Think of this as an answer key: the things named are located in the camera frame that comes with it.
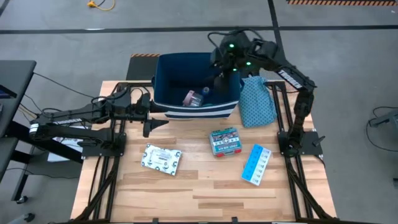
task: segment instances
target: blue storage basket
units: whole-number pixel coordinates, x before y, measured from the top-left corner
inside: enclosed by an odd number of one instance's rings
[[[161,55],[152,79],[154,102],[169,110],[165,114],[168,118],[227,118],[238,104],[243,88],[238,72],[231,74],[228,93],[213,91],[201,107],[182,106],[190,90],[199,94],[206,86],[213,90],[213,77],[219,73],[218,68],[210,67],[210,53]]]

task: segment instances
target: blue pill organizer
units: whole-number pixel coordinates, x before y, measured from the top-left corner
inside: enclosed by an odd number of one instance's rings
[[[271,154],[270,150],[255,144],[244,166],[242,178],[256,186],[260,185]]]

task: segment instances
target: concrete floor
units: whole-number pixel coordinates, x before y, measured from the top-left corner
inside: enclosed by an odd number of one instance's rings
[[[104,7],[110,4],[107,0]],[[87,29],[177,26],[271,26],[263,0],[116,0],[110,12],[88,9],[81,0],[11,0],[0,17],[3,29]],[[398,24],[396,7],[292,6],[275,1],[280,26]],[[126,78],[133,53],[209,52],[207,32],[124,34],[0,35],[0,60],[31,59],[35,71],[89,95],[98,95],[103,80]],[[272,31],[261,32],[274,40]],[[283,31],[287,58],[318,85],[312,115],[326,139],[322,142],[326,172],[338,216],[343,220],[396,223],[398,153],[368,143],[365,125],[377,106],[397,106],[396,30]],[[41,107],[77,108],[88,99],[34,77],[27,94]],[[29,99],[23,104],[35,110]],[[27,125],[17,114],[15,120]],[[375,142],[398,149],[388,126],[371,129]],[[19,144],[19,150],[30,146]],[[28,170],[57,176],[78,176],[73,162]],[[10,167],[22,167],[12,162]],[[9,201],[20,175],[6,173],[0,184],[0,223],[34,212],[32,223],[68,220],[78,179],[29,177],[24,194],[29,203]]]

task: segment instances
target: table leg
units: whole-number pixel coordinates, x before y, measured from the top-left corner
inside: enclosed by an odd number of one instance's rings
[[[33,141],[29,137],[29,128],[12,121],[7,129],[7,134],[18,138],[18,140],[24,141],[29,143],[33,146],[39,147],[44,149],[48,152],[54,153],[58,156],[62,156],[67,158],[71,161],[78,162],[80,164],[83,163],[83,159],[81,159],[81,152],[78,152],[66,145],[63,145],[54,140],[47,140],[47,141]]]
[[[24,152],[14,150],[11,155],[11,160],[28,164],[32,155]]]
[[[18,184],[17,184],[17,188],[15,189],[13,195],[12,195],[12,200],[13,201],[18,201],[19,199],[21,199],[22,197],[22,191],[24,190],[27,178],[28,178],[28,174],[24,174],[22,175],[22,178],[19,179]]]

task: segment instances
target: wooden table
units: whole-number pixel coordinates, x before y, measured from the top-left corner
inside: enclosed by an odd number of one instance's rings
[[[103,82],[100,95],[110,94],[115,84],[116,81]],[[133,102],[140,94],[140,91],[133,91]],[[289,94],[291,107],[296,96]],[[285,111],[282,101],[281,110]],[[150,116],[166,119],[163,114]],[[314,128],[311,116],[306,118],[304,126],[306,130]],[[95,129],[107,127],[109,123],[93,126]],[[229,127],[239,129],[242,153],[217,158],[211,152],[208,135],[214,130]],[[153,218],[159,218],[160,222],[230,222],[231,217],[238,217],[240,222],[294,220],[284,158],[277,142],[277,121],[260,128],[243,128],[237,107],[228,119],[170,120],[169,124],[151,132],[149,138],[142,137],[142,124],[139,122],[126,123],[125,132],[127,145],[119,165],[112,222],[151,222]],[[183,151],[176,176],[141,167],[140,161],[148,142]],[[241,178],[253,144],[272,151],[258,187]],[[84,161],[72,218],[87,205],[97,159],[91,157]],[[314,156],[302,156],[302,160],[309,191],[326,212],[335,216],[322,163]],[[305,217],[302,195],[299,190],[297,192],[301,214]],[[100,218],[104,217],[107,196],[105,193]]]

